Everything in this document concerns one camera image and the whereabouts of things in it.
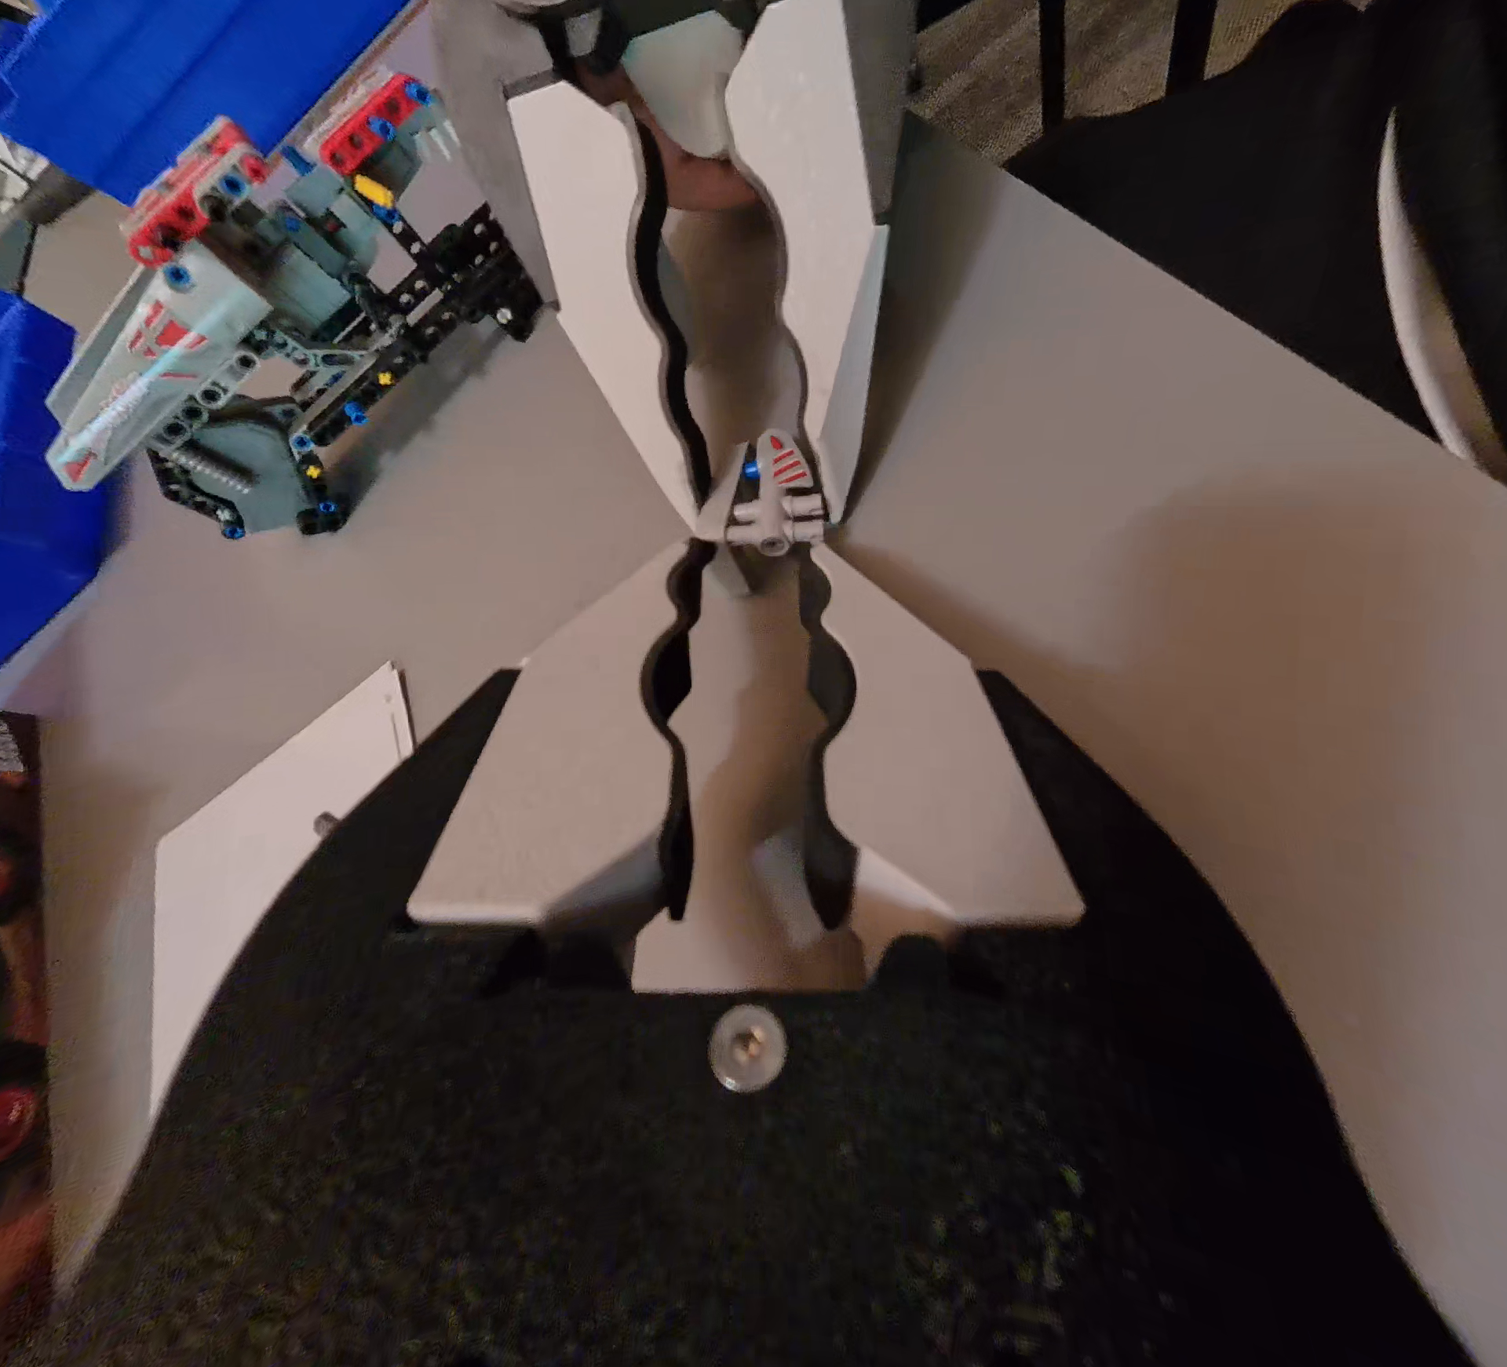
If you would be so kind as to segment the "white instruction booklet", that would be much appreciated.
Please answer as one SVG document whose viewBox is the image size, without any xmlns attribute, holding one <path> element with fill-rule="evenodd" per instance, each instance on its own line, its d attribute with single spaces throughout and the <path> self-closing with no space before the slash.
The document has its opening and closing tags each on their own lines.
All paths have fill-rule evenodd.
<svg viewBox="0 0 1507 1367">
<path fill-rule="evenodd" d="M 414 754 L 402 671 L 387 662 L 156 852 L 148 1119 L 268 910 L 325 838 Z"/>
</svg>

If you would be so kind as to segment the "partly built toy brick truck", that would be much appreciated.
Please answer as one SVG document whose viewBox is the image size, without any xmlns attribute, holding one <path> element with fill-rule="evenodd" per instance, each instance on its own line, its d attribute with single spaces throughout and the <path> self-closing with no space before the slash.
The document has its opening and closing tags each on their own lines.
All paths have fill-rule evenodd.
<svg viewBox="0 0 1507 1367">
<path fill-rule="evenodd" d="M 145 454 L 225 539 L 345 529 L 327 454 L 464 327 L 527 341 L 543 300 L 489 204 L 427 239 L 400 198 L 458 135 L 408 73 L 358 81 L 312 144 L 216 117 L 123 223 L 137 275 L 47 398 L 72 492 Z"/>
</svg>

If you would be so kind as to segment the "person's right hand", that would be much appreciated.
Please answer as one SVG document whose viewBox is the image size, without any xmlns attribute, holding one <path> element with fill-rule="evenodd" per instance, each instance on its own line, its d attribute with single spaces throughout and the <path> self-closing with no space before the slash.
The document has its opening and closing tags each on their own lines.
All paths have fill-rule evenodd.
<svg viewBox="0 0 1507 1367">
<path fill-rule="evenodd" d="M 641 131 L 650 135 L 664 175 L 669 210 L 721 214 L 752 210 L 764 204 L 760 191 L 731 160 L 698 156 L 683 148 L 666 133 L 639 94 L 627 96 L 625 104 Z"/>
</svg>

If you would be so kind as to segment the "grey desk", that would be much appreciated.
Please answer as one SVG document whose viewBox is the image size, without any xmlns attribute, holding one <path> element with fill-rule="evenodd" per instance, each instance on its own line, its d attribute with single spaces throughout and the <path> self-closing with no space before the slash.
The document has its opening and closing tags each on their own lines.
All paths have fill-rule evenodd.
<svg viewBox="0 0 1507 1367">
<path fill-rule="evenodd" d="M 1504 1363 L 1504 489 L 908 131 L 842 548 L 1204 871 L 1436 1306 Z M 416 733 L 679 529 L 569 341 L 454 339 L 350 529 L 129 529 L 45 717 L 60 1269 L 150 1121 L 158 840 L 387 662 Z"/>
</svg>

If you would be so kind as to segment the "small grey red-striped brick assembly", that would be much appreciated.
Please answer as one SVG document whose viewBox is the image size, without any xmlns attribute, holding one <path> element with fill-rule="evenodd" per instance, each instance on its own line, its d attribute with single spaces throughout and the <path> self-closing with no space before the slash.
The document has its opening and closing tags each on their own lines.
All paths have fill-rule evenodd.
<svg viewBox="0 0 1507 1367">
<path fill-rule="evenodd" d="M 777 562 L 794 548 L 825 540 L 827 500 L 800 439 L 775 427 L 741 442 L 714 475 L 694 533 L 714 546 L 712 577 L 721 592 L 752 592 L 744 562 Z"/>
</svg>

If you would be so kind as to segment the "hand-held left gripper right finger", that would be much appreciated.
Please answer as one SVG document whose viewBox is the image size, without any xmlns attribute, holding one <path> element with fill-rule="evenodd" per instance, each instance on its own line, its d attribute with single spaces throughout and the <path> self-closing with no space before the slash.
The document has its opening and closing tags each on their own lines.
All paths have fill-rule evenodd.
<svg viewBox="0 0 1507 1367">
<path fill-rule="evenodd" d="M 800 562 L 800 860 L 827 929 L 1060 927 L 1085 902 L 981 673 L 825 546 Z"/>
</svg>

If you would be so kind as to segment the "black toy set box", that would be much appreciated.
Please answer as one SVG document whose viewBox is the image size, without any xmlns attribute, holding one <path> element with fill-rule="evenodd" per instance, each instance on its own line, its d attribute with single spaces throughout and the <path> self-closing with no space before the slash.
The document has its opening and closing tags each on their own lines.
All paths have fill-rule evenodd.
<svg viewBox="0 0 1507 1367">
<path fill-rule="evenodd" d="M 43 913 L 41 740 L 2 715 L 2 1340 L 31 1331 L 52 1296 L 49 962 Z"/>
</svg>

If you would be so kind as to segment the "large blue plastic bin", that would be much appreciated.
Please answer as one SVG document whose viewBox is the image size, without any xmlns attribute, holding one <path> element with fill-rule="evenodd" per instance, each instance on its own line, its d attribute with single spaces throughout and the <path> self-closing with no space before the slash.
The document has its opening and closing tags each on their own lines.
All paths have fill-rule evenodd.
<svg viewBox="0 0 1507 1367">
<path fill-rule="evenodd" d="M 227 116 L 273 152 L 410 0 L 35 0 L 4 29 L 2 131 L 131 204 Z"/>
</svg>

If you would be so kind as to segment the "white curved object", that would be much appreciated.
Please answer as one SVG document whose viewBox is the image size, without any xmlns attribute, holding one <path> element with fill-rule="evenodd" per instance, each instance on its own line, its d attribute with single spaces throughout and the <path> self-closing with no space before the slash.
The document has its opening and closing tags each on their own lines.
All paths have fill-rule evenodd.
<svg viewBox="0 0 1507 1367">
<path fill-rule="evenodd" d="M 1379 164 L 1379 244 L 1392 331 L 1433 433 L 1452 456 L 1504 485 L 1504 437 L 1461 346 L 1434 266 L 1406 214 L 1396 112 L 1388 114 Z"/>
</svg>

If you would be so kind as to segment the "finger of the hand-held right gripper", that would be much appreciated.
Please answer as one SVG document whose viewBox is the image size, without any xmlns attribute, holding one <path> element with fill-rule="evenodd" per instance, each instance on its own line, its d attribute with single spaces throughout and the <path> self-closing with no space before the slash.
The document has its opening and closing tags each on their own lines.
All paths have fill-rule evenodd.
<svg viewBox="0 0 1507 1367">
<path fill-rule="evenodd" d="M 862 460 L 889 260 L 862 135 L 844 0 L 779 0 L 758 17 L 723 94 L 731 152 L 773 214 L 779 319 L 804 377 L 804 440 L 829 517 Z"/>
<path fill-rule="evenodd" d="M 508 114 L 562 329 L 660 490 L 696 529 L 712 467 L 689 404 L 656 139 L 621 102 L 598 104 L 568 81 L 514 98 Z"/>
</svg>

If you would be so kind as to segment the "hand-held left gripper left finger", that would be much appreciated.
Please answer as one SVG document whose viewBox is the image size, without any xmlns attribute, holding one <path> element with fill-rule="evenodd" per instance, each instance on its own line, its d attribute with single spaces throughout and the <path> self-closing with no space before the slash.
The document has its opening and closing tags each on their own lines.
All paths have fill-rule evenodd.
<svg viewBox="0 0 1507 1367">
<path fill-rule="evenodd" d="M 639 931 L 683 919 L 689 760 L 671 717 L 712 542 L 671 542 L 516 673 L 408 900 L 420 925 Z"/>
</svg>

